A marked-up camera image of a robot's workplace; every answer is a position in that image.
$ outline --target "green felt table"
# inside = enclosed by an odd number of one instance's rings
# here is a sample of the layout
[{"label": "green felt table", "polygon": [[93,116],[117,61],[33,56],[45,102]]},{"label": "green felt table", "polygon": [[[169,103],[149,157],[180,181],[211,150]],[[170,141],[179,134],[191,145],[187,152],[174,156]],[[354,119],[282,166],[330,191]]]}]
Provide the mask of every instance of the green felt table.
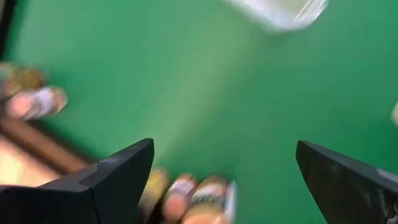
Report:
[{"label": "green felt table", "polygon": [[155,165],[238,182],[238,223],[324,223],[297,140],[398,173],[397,1],[331,0],[270,34],[223,1],[20,1],[6,58],[69,102],[45,122],[89,156],[155,139]]}]

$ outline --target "black plastic object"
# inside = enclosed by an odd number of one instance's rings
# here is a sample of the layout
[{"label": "black plastic object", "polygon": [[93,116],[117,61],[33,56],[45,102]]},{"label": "black plastic object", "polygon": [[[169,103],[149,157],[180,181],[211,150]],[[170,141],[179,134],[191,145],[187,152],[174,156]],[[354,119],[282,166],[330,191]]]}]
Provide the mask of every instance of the black plastic object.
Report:
[{"label": "black plastic object", "polygon": [[308,141],[296,159],[329,224],[398,223],[398,176]]},{"label": "black plastic object", "polygon": [[133,224],[153,158],[144,139],[40,187],[0,186],[0,223]]},{"label": "black plastic object", "polygon": [[6,49],[6,39],[16,4],[17,0],[0,1],[0,58],[4,58],[3,54]]}]

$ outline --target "wooden edge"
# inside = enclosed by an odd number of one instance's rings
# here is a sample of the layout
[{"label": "wooden edge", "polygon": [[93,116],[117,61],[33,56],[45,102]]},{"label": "wooden edge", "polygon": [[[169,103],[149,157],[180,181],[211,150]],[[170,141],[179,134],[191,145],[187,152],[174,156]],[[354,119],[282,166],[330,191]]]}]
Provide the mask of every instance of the wooden edge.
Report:
[{"label": "wooden edge", "polygon": [[60,174],[70,174],[93,162],[53,134],[46,134],[27,122],[1,118],[0,126],[5,137]]},{"label": "wooden edge", "polygon": [[94,162],[99,161],[98,159],[93,159],[92,157],[86,156],[86,154],[82,153],[81,148],[76,147],[70,141],[55,134],[54,131],[51,130],[42,121],[31,120],[31,121],[28,121],[27,124],[30,127],[36,129],[37,131],[40,131],[44,136],[47,136],[48,138],[50,138],[54,143],[58,144],[59,146],[64,147],[65,150],[67,150],[67,152],[69,153],[69,155],[81,160],[84,164],[88,165],[88,164],[92,164]]}]

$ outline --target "white object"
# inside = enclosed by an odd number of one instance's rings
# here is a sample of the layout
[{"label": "white object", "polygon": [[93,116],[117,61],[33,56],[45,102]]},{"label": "white object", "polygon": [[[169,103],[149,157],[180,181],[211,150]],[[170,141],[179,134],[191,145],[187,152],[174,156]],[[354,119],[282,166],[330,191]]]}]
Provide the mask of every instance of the white object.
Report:
[{"label": "white object", "polygon": [[392,110],[391,120],[398,127],[398,102],[394,107],[394,110]]},{"label": "white object", "polygon": [[23,94],[31,95],[37,103],[37,106],[25,115],[25,119],[39,118],[49,114],[55,107],[51,88],[43,88],[39,91],[26,91]]},{"label": "white object", "polygon": [[169,192],[177,191],[181,194],[188,195],[194,188],[195,184],[191,180],[180,179],[174,182],[169,188]]},{"label": "white object", "polygon": [[232,182],[227,190],[226,193],[226,200],[225,200],[225,210],[224,214],[225,217],[231,221],[231,223],[235,220],[235,212],[236,212],[236,194],[237,194],[237,186],[236,182]]},{"label": "white object", "polygon": [[328,0],[225,0],[272,30],[303,29],[327,7]]}]

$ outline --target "clear plastic cup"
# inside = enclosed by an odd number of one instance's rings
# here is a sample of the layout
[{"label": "clear plastic cup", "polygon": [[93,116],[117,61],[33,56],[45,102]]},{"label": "clear plastic cup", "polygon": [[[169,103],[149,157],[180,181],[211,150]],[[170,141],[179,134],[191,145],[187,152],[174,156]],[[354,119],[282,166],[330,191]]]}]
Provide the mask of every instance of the clear plastic cup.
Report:
[{"label": "clear plastic cup", "polygon": [[250,18],[275,31],[309,26],[327,7],[328,0],[225,0]]}]

